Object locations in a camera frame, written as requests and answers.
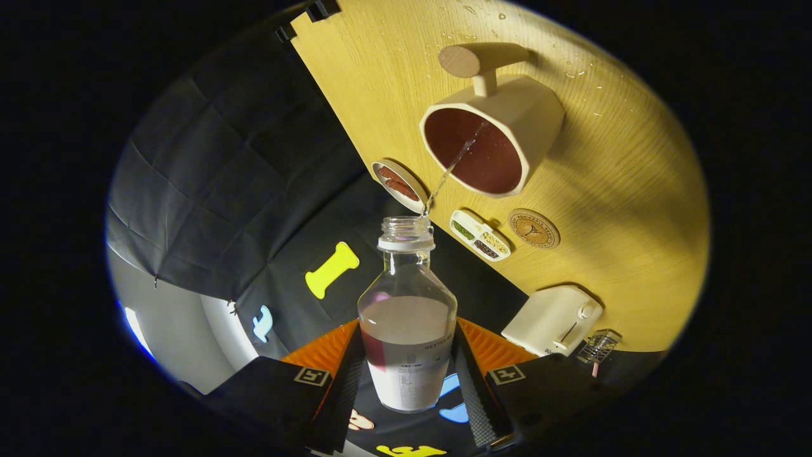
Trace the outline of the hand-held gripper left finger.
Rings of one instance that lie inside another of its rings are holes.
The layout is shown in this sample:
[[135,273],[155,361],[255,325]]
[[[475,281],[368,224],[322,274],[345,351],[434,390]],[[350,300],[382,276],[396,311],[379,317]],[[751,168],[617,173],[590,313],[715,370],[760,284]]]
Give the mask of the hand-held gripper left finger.
[[203,396],[203,403],[286,455],[340,452],[363,358],[362,330],[354,319],[280,361],[256,357]]

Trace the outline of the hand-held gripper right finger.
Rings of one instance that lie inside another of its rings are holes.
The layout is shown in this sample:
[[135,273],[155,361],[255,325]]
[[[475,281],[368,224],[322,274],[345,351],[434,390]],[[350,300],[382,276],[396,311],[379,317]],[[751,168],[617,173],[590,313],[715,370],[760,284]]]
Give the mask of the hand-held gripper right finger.
[[572,443],[621,396],[574,359],[536,356],[463,318],[452,358],[481,453],[540,453]]

